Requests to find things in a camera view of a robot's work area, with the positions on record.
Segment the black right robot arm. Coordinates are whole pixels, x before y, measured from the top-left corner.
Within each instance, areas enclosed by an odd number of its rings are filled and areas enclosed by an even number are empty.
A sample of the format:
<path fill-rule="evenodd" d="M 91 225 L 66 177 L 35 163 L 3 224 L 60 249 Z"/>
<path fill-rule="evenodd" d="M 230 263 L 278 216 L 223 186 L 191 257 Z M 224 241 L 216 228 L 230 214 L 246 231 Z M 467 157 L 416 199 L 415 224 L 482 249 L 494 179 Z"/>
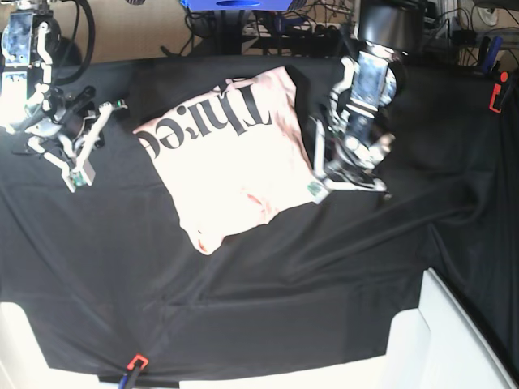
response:
<path fill-rule="evenodd" d="M 70 192 L 91 186 L 96 173 L 89 157 L 105 144 L 102 131 L 113 113 L 126 109 L 123 99 L 95 105 L 96 89 L 85 87 L 68 96 L 63 87 L 78 81 L 89 68 L 96 39 L 92 8 L 75 2 L 85 15 L 87 50 L 79 68 L 60 76 L 75 45 L 62 43 L 62 30 L 48 1 L 13 1 L 1 33 L 1 127 L 26 135 L 25 155 L 56 166 Z"/>

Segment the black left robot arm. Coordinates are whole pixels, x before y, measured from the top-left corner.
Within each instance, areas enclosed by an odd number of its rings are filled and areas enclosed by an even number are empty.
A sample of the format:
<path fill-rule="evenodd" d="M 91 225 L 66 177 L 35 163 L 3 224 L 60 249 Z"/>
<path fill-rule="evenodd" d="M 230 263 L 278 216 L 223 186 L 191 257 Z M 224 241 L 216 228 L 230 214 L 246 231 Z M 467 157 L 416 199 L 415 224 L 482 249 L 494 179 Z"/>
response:
<path fill-rule="evenodd" d="M 315 203 L 333 191 L 384 193 L 375 168 L 390 153 L 394 135 L 376 123 L 400 91 L 401 60 L 422 42 L 424 1 L 361 1 L 354 28 L 342 26 L 348 50 L 342 76 L 329 93 L 329 107 L 315 122 Z"/>

